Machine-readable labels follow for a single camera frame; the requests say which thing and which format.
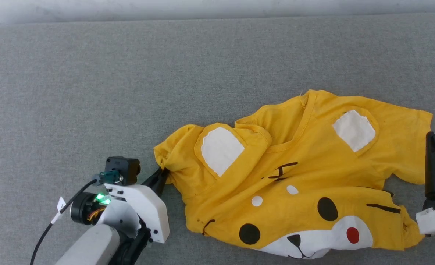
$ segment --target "red dot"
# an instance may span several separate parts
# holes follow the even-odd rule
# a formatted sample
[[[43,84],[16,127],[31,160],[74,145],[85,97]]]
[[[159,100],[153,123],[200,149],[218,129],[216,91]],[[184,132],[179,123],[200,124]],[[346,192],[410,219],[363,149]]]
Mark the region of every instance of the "red dot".
[[[360,241],[360,233],[358,233],[358,230],[354,227],[348,228],[346,231],[346,237],[348,238],[348,241],[352,244],[358,243]]]

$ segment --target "black eye print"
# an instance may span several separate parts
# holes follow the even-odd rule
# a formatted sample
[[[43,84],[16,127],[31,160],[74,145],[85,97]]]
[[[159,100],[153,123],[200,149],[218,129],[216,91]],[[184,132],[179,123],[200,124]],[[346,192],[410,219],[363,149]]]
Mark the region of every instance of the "black eye print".
[[[251,223],[242,225],[239,232],[240,240],[247,245],[253,245],[260,240],[260,230]]]
[[[335,221],[338,218],[338,211],[335,203],[327,197],[318,200],[318,214],[327,221]]]

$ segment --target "white wall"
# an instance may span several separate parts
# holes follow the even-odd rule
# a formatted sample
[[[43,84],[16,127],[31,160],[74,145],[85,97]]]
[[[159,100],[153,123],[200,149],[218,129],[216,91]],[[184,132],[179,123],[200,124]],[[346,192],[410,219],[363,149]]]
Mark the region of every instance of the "white wall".
[[[435,12],[435,0],[0,0],[0,24]]]

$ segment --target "t-shirt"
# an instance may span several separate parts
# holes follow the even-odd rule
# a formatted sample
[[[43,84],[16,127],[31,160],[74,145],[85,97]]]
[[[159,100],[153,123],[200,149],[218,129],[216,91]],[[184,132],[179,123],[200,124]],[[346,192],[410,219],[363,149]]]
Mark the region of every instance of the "t-shirt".
[[[296,259],[330,249],[404,250],[424,237],[383,191],[424,184],[432,114],[308,91],[227,124],[186,125],[155,147],[187,228]]]

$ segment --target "black nose print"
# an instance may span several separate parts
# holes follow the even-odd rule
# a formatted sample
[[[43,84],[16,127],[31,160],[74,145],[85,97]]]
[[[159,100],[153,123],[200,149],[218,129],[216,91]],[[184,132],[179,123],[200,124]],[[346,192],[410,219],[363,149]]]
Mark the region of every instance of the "black nose print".
[[[296,247],[301,246],[301,236],[300,235],[292,235],[288,236],[288,240],[293,243]]]

